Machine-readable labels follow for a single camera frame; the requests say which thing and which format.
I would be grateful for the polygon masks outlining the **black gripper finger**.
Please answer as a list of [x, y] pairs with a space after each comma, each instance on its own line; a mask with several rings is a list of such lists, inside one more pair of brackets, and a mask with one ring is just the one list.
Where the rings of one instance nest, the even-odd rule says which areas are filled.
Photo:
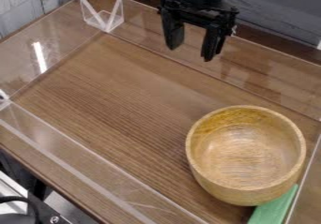
[[165, 8], [161, 10], [161, 17], [166, 44], [174, 50], [185, 40], [185, 23], [181, 16]]
[[206, 35], [201, 49], [201, 56], [209, 62], [221, 53], [226, 40], [226, 32], [218, 24], [211, 23], [206, 28]]

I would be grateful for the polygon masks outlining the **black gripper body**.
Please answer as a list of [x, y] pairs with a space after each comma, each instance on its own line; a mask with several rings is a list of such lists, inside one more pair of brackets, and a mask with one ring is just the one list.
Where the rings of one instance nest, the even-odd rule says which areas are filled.
[[161, 0], [158, 13], [165, 30], [182, 30], [186, 23], [231, 30], [239, 11], [225, 0]]

